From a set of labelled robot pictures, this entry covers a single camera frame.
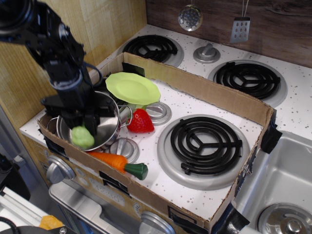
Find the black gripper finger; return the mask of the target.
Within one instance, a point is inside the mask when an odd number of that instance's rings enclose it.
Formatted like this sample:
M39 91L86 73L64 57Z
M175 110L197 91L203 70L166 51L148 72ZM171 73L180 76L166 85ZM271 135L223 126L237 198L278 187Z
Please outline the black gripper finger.
M64 119L65 123L70 129L73 129L74 127L78 127L82 125L83 122L83 116L82 115L62 115L62 118Z
M99 123L100 121L98 115L86 114L84 117L84 126L92 136L97 134Z

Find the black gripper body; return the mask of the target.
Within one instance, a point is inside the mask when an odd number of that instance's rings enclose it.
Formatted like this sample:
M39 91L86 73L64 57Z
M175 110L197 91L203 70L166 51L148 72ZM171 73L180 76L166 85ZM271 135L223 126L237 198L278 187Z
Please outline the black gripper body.
M57 94L40 100L50 115L68 114L70 118L116 116L113 102L96 93L89 78L56 78L51 79L50 84Z

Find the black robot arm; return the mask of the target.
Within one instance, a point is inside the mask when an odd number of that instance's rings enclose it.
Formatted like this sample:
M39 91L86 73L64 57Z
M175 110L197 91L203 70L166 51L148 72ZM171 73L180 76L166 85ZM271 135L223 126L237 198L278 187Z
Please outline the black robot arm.
M83 44L74 39L70 28L46 3L2 0L0 40L24 45L47 72L57 92L40 101L48 115L61 116L70 129L84 125L93 136L98 133L101 117L115 117L112 101L95 91L103 83L103 75L92 83Z

